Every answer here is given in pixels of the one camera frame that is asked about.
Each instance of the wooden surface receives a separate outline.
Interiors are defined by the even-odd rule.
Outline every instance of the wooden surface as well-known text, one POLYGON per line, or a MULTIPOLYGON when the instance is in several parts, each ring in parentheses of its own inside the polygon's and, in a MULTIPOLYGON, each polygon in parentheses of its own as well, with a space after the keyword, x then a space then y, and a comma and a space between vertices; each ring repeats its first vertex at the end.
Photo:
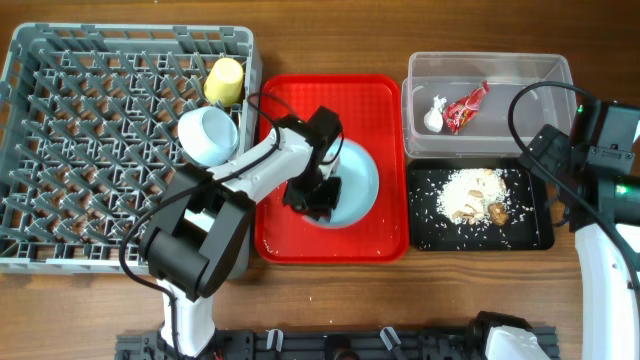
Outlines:
MULTIPOLYGON (((280 73, 384 73, 398 83, 416 51, 564 55, 574 82, 640 104, 637 4, 586 1, 0 0, 0 49, 22 22, 244 25, 265 79, 280 73)), ((558 208, 554 216, 559 216, 558 208)), ((218 328, 377 329, 465 324, 480 310, 556 325, 579 359, 582 287, 573 236, 545 252, 426 253, 387 266, 274 266, 252 256, 216 294, 218 328)), ((0 275, 0 358, 110 359, 115 336, 155 329, 160 295, 124 276, 0 275)))

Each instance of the red packaging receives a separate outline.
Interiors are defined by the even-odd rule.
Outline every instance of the red packaging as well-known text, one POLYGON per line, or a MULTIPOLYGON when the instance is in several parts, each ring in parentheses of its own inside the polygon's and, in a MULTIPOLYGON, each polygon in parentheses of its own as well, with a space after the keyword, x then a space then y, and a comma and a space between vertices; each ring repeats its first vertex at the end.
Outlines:
POLYGON ((442 117, 454 134, 457 135, 458 132, 476 116, 478 109, 480 109, 482 99, 488 92, 489 84, 483 81, 482 87, 473 90, 469 96, 465 96, 447 107, 442 117))

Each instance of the red square plate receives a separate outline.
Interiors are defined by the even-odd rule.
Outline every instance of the red square plate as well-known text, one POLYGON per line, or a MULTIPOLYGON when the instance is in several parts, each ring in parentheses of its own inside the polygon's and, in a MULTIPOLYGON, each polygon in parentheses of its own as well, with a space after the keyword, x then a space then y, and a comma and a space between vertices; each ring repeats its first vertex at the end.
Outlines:
MULTIPOLYGON (((264 93, 287 101, 302 119, 319 106, 338 113, 344 135, 373 158, 380 190, 373 208, 359 222, 342 229, 323 229, 282 205, 285 186, 257 209, 255 245, 268 261, 288 264, 383 263, 400 258, 409 246, 405 158, 400 91, 384 75, 281 75, 264 93)), ((286 109, 263 99, 274 119, 286 109)), ((271 130, 260 122, 260 138, 271 130)))

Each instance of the gray dish drainer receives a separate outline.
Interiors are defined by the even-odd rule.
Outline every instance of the gray dish drainer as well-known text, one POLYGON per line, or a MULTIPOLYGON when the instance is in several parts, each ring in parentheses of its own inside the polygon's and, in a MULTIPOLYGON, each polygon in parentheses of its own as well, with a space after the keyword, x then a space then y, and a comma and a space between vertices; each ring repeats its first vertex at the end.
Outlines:
MULTIPOLYGON (((119 272, 128 227, 186 162, 176 125, 208 105, 202 86, 221 57, 243 64, 244 94, 258 90, 262 63, 243 27, 18 27, 0 78, 0 272, 119 272)), ((229 113, 235 157, 257 113, 246 100, 229 113)), ((246 269, 248 238, 232 277, 246 269)), ((135 244, 127 261, 147 273, 135 244)))

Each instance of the wire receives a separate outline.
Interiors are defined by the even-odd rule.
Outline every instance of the wire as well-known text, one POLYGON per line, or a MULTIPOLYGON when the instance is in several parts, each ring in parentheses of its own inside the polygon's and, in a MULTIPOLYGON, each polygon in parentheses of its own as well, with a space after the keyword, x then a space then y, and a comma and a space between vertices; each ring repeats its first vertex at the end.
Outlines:
POLYGON ((273 121, 273 119, 266 114, 264 111, 262 111, 260 109, 259 105, 256 105, 254 103, 251 102, 251 98, 254 97, 258 97, 260 101, 260 98, 262 96, 266 96, 270 99, 273 99, 275 101, 277 101, 278 103, 282 104, 284 107, 287 108, 287 110, 289 110, 289 112, 291 114, 293 114, 295 117, 298 117, 295 113, 295 111, 293 110, 293 108, 287 104, 284 100, 278 98, 275 95, 272 94, 262 94, 261 92, 258 93, 252 93, 249 94, 247 96, 247 103, 249 104, 249 106, 251 106, 254 110, 256 110, 258 112, 258 114, 260 114, 262 117, 264 117, 265 119, 267 119, 267 121, 269 122, 269 124, 271 124, 271 127, 275 130, 276 132, 276 140, 273 143, 273 145, 271 146, 271 148, 264 153, 262 156, 260 156, 259 158, 257 158, 256 160, 252 161, 251 163, 245 165, 244 167, 232 172, 231 174, 222 177, 220 179, 216 179, 214 180, 212 183, 207 183, 207 184, 203 184, 203 185, 199 185, 197 187, 191 188, 191 189, 187 189, 184 191, 181 191, 175 195, 170 196, 169 198, 162 200, 160 203, 158 203, 158 205, 149 210, 148 212, 146 212, 144 215, 142 215, 131 227, 131 229, 129 229, 129 231, 127 232, 127 234, 125 235, 125 237, 122 239, 121 243, 120 243, 120 250, 118 252, 118 261, 120 262, 120 266, 122 267, 122 271, 124 271, 124 273, 133 281, 137 282, 140 285, 146 286, 150 289, 156 290, 156 291, 160 291, 163 294, 165 294, 168 298, 169 298, 169 307, 171 308, 171 339, 173 342, 173 351, 174 351, 174 356, 176 359, 183 359, 184 356, 180 353, 179 350, 179 344, 178 344, 178 332, 176 330, 177 328, 177 319, 178 319, 178 314, 177 314, 177 309, 176 309, 176 297, 173 294, 173 292, 171 292, 169 289, 166 289, 160 285, 154 284, 150 281, 144 280, 141 277, 139 277, 138 275, 134 274, 131 269, 129 268, 129 265, 127 264, 127 262, 125 261, 125 253, 127 250, 127 245, 129 244, 129 242, 131 241, 131 239, 133 238, 133 235, 138 231, 138 229, 140 228, 140 226, 145 223, 146 221, 149 220, 149 218, 151 218, 153 215, 155 215, 158 211, 164 209, 165 207, 173 204, 174 202, 195 194, 199 191, 205 190, 207 188, 209 188, 210 186, 212 186, 213 184, 221 184, 224 183, 226 181, 229 181, 231 179, 235 179, 237 177, 239 177, 240 175, 242 175, 244 172, 246 172, 247 170, 253 168, 254 166, 258 165, 259 163, 261 163, 262 161, 264 161, 265 159, 267 159, 271 154, 273 154, 279 147, 280 147, 280 130, 278 129, 277 124, 273 121))
POLYGON ((562 181, 560 181, 560 179, 556 178, 549 170, 547 170, 547 168, 544 167, 544 165, 542 165, 533 156, 533 154, 531 153, 529 148, 527 148, 527 146, 522 142, 522 139, 520 139, 520 136, 518 136, 518 133, 516 132, 516 128, 515 128, 515 126, 513 124, 513 113, 515 111, 516 104, 518 103, 518 100, 520 100, 520 98, 522 96, 524 96, 526 93, 528 93, 529 91, 537 89, 537 88, 540 88, 540 87, 546 87, 546 86, 559 87, 559 88, 571 90, 571 91, 574 91, 574 92, 576 92, 576 93, 578 93, 580 95, 585 96, 589 100, 592 100, 592 101, 593 100, 597 100, 597 98, 595 96, 593 96, 591 93, 589 93, 588 91, 580 89, 580 88, 578 88, 576 86, 565 84, 565 83, 561 83, 561 82, 543 81, 543 82, 539 82, 539 83, 535 83, 535 84, 529 85, 529 86, 525 87, 524 89, 520 90, 520 92, 518 92, 518 94, 516 94, 516 96, 511 101, 511 104, 509 105, 509 112, 508 112, 508 115, 507 115, 507 123, 509 125, 509 131, 511 132, 511 136, 513 136, 513 139, 515 140, 515 142, 518 145, 518 147, 520 147, 520 149, 522 149, 522 153, 525 154, 527 157, 529 157, 529 160, 531 160, 531 162, 535 166, 537 166, 546 176, 549 177, 549 179, 551 179, 553 182, 555 182, 562 190, 564 190, 567 194, 569 194, 576 201, 578 201, 578 203, 585 210, 587 210, 587 212, 589 214, 591 214, 591 216, 593 217, 595 222, 600 226, 602 231, 604 231, 604 233, 607 234, 609 239, 611 239, 611 242, 613 243, 613 245, 615 245, 615 247, 620 251, 620 254, 622 255, 622 259, 624 260, 624 263, 627 266, 627 270, 629 271, 629 276, 631 278, 631 284, 633 286, 633 291, 635 293, 636 310, 637 310, 637 314, 636 315, 640 316, 640 281, 638 281, 638 275, 636 274, 636 266, 635 266, 636 263, 631 260, 631 257, 632 256, 635 257, 635 255, 636 255, 635 251, 624 240, 624 238, 622 237, 622 235, 620 235, 618 230, 616 230, 616 228, 613 226, 612 222, 610 222, 607 219, 605 219, 596 209, 594 209, 591 206, 591 204, 589 204, 580 195, 576 194, 571 188, 569 188, 566 184, 564 184, 562 181))
POLYGON ((344 130, 340 130, 340 135, 342 136, 340 138, 340 145, 338 145, 338 151, 336 152, 336 155, 329 161, 321 161, 320 165, 329 165, 338 159, 338 155, 340 155, 340 151, 342 151, 342 144, 344 144, 344 130))

